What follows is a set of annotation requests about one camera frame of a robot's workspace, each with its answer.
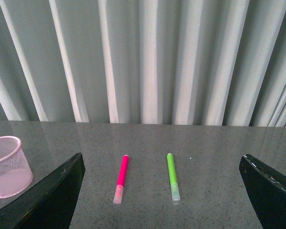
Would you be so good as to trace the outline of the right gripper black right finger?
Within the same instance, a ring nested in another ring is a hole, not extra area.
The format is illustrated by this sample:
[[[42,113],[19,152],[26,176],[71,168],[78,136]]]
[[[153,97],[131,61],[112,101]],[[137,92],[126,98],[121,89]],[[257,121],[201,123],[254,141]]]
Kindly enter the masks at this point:
[[[286,229],[286,176],[247,154],[239,171],[264,229]]]

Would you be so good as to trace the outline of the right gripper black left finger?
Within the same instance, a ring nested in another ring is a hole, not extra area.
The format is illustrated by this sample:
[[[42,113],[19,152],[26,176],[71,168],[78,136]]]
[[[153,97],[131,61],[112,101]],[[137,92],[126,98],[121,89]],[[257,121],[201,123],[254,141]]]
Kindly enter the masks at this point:
[[[0,209],[0,229],[67,229],[85,173],[76,153],[17,199]]]

